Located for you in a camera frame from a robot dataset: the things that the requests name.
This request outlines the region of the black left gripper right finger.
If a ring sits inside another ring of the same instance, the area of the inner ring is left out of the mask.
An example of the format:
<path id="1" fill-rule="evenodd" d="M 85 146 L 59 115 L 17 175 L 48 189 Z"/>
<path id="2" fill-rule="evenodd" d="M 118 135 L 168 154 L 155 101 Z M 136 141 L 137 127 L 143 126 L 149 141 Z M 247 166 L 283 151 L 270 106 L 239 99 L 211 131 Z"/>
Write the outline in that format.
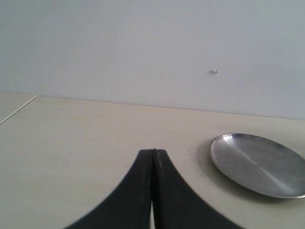
<path id="1" fill-rule="evenodd" d="M 152 206 L 156 229 L 240 229 L 202 200 L 165 150 L 152 151 Z"/>

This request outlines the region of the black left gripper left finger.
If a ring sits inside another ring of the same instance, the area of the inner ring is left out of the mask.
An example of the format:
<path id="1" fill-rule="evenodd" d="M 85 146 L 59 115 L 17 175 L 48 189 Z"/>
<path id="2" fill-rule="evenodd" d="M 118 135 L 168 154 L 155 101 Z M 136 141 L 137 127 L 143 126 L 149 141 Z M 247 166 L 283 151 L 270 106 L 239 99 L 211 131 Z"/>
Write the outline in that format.
<path id="1" fill-rule="evenodd" d="M 149 229 L 152 150 L 140 150 L 119 185 L 68 229 Z"/>

